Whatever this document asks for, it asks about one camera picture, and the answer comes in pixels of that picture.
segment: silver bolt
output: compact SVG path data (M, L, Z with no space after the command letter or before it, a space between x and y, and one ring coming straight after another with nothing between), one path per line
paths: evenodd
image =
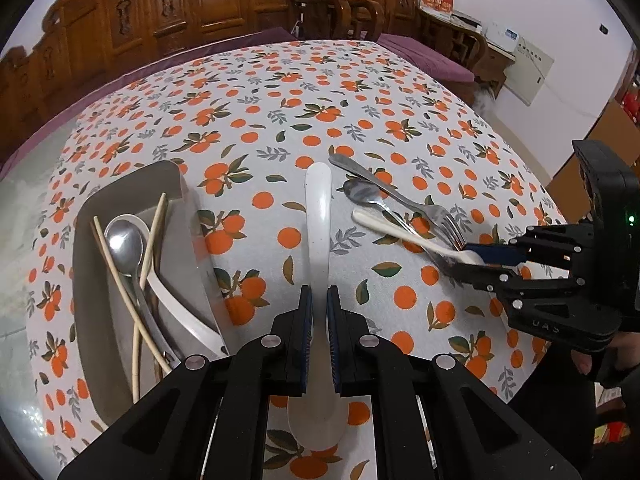
M265 348L276 348L276 346L278 346L281 342L282 340L275 334L267 334L262 339L260 339L260 343Z
M367 348L375 348L380 343L380 339L378 339L373 334L365 334L360 338L360 344L362 346L366 346Z
M191 355L187 357L184 365L188 370L200 370L206 363L206 359L201 355Z
M436 357L436 364L443 370L451 370L456 365L456 360L450 355L442 354Z

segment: white plastic spoon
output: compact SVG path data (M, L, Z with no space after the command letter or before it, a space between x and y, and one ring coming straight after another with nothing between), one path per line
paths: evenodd
M306 170L306 230L313 301L313 335L306 394L289 397L289 428L306 449L335 446L347 427L349 403L334 390L329 341L326 334L326 293L329 285L331 235L331 170L316 162Z
M149 227L145 221L135 215L120 215L116 216L110 223L117 220L126 220L135 227L138 228L140 234L144 238L145 242L149 239ZM178 322L185 327L191 335L200 341L204 346L211 350L217 358L225 358L227 355L222 350L225 342L222 336L215 332L212 328L205 325L191 312L189 312L180 301L174 298L174 295L164 286L164 283L160 281L160 278L156 274L153 260L151 260L149 266L149 274L146 277L146 281L158 297L158 300L164 305L164 307L175 317Z
M412 244L416 244L428 251L437 253L440 256L457 260L463 264L484 265L484 260L482 260L478 253L473 251L454 251L452 249L447 249L446 247L434 242L425 240L420 236L411 234L387 220L373 216L362 208L355 207L351 213L351 218L353 218L353 221L356 222L356 224L360 224L385 235L395 236L405 242L411 242Z

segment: tablecloth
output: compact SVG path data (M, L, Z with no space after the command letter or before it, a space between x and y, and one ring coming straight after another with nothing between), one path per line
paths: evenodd
M305 170L352 156L417 202L446 206L466 240L491 242L561 216L510 147L461 100L388 50L360 41L243 48L141 79L90 105L63 149L42 207L29 273L28 336L45 428L65 465L105 429L76 346L72 252L91 194L153 161L179 165L197 190L200 222L243 342L268 333L308 283ZM510 330L487 292L441 275L411 244L353 223L332 167L330 281L342 306L405 353L450 352L503 400L545 352ZM432 228L386 200L422 236ZM521 266L529 278L558 276ZM301 450L286 398L271 399L265 478L376 478L370 402L351 399L331 450Z

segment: chopstick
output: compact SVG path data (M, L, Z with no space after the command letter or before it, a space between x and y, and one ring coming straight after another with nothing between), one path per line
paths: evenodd
M162 354L159 352L158 347L154 343L153 339L151 339L149 332L146 330L145 325L142 323L140 316L138 316L138 313L134 305L131 303L131 298L127 294L126 289L124 288L124 284L122 283L120 273L118 272L115 264L113 263L113 258L111 257L111 253L107 245L107 240L105 240L104 238L104 232L102 230L102 226L100 225L100 220L98 219L97 216L94 216L94 228L95 228L95 234L98 237L98 246L100 247L100 252L102 252L102 257L105 263L107 264L107 267L109 267L109 271L111 273L111 276L113 277L114 282L116 283L116 286L118 287L118 291L120 293L120 296L122 297L122 301L124 302L125 306L127 307L127 310L129 311L129 315L132 317L134 321L134 326L137 327L138 330L140 330L140 335L142 336L142 339L145 341L146 345L151 350L151 353L153 354L156 361L160 363L162 370L164 370L164 373L165 374L170 373L171 372L170 366L166 363L165 359L162 357Z
M140 288L142 290L145 290L146 277L149 274L154 254L154 244L156 243L156 236L158 235L158 231L160 230L160 226L162 225L162 219L164 218L165 211L166 193L162 193L162 195L160 195L160 200L158 201L158 206L156 206L154 219L151 222L151 231L149 232L149 238L146 242L145 255L142 259L142 270L140 271ZM162 366L166 365L166 360L162 359L159 361L156 358L156 362L161 365L162 370L164 370L164 373L167 374L168 371L164 368L164 366ZM131 354L131 388L133 394L133 402L136 403L140 399L140 330L138 329L137 324L135 324L133 327L133 352Z

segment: white wall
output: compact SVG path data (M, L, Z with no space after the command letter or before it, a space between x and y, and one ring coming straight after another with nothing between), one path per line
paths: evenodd
M35 0L9 38L29 51L41 38L41 22L55 0ZM547 173L571 155L571 140L583 138L611 96L632 46L631 38L605 0L454 0L480 20L513 27L555 63L535 101L527 107L507 88L496 114L514 131ZM609 29L604 36L598 28Z

